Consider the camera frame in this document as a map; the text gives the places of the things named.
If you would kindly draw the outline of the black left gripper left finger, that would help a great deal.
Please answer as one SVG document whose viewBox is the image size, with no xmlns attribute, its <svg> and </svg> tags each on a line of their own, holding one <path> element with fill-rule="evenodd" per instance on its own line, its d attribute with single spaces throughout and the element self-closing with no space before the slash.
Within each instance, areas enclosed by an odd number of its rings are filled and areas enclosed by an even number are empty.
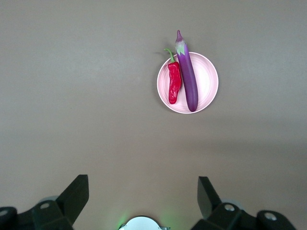
<svg viewBox="0 0 307 230">
<path fill-rule="evenodd" d="M 74 230 L 88 199 L 88 176 L 80 174 L 59 196 L 45 199 L 26 212 L 0 207 L 0 230 Z"/>
</svg>

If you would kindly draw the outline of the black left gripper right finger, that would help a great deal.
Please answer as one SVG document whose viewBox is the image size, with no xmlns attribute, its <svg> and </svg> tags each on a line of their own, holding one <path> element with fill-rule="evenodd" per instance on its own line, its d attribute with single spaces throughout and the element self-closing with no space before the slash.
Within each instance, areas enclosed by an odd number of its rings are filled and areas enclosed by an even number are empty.
<svg viewBox="0 0 307 230">
<path fill-rule="evenodd" d="M 203 218 L 191 230 L 296 230 L 281 213 L 261 210 L 254 217 L 222 202 L 208 177 L 198 178 L 197 200 Z"/>
</svg>

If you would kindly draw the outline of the long purple eggplant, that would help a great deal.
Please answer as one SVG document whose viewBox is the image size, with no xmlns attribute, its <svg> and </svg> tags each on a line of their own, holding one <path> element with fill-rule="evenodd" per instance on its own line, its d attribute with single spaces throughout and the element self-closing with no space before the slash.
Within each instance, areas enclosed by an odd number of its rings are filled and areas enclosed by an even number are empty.
<svg viewBox="0 0 307 230">
<path fill-rule="evenodd" d="M 198 86 L 187 43 L 179 30 L 177 30 L 175 50 L 185 88 L 187 106 L 190 112 L 195 112 L 199 102 Z"/>
</svg>

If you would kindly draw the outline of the red chili pepper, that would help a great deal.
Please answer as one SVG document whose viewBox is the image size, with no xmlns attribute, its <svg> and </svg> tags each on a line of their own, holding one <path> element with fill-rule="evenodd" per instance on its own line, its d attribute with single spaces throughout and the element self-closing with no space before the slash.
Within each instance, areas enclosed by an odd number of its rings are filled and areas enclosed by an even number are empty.
<svg viewBox="0 0 307 230">
<path fill-rule="evenodd" d="M 175 104 L 182 85 L 180 66 L 170 49 L 165 48 L 164 51 L 170 54 L 170 63 L 167 66 L 169 70 L 168 101 L 170 104 Z"/>
</svg>

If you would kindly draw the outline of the brown table cloth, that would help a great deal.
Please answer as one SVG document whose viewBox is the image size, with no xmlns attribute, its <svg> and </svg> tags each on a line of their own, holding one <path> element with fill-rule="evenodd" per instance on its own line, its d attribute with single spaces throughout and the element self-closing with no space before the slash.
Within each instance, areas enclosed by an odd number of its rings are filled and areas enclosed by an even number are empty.
<svg viewBox="0 0 307 230">
<path fill-rule="evenodd" d="M 219 76 L 192 115 L 156 89 L 177 31 Z M 189 230 L 199 176 L 307 230 L 307 0 L 0 0 L 0 207 L 79 174 L 76 230 L 138 215 Z"/>
</svg>

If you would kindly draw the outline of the pink round plate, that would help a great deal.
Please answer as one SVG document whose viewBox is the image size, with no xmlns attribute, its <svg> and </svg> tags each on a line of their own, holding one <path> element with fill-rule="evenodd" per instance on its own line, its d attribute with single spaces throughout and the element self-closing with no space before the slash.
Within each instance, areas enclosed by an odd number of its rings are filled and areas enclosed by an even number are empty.
<svg viewBox="0 0 307 230">
<path fill-rule="evenodd" d="M 188 109 L 184 86 L 181 87 L 178 93 L 177 102 L 175 104 L 169 103 L 169 58 L 161 66 L 157 75 L 156 88 L 161 101 L 170 110 L 180 114 L 192 114 L 205 109 L 214 100 L 219 86 L 218 73 L 212 62 L 199 53 L 190 52 L 189 55 L 193 65 L 195 79 L 198 87 L 199 100 L 196 111 L 192 112 Z"/>
</svg>

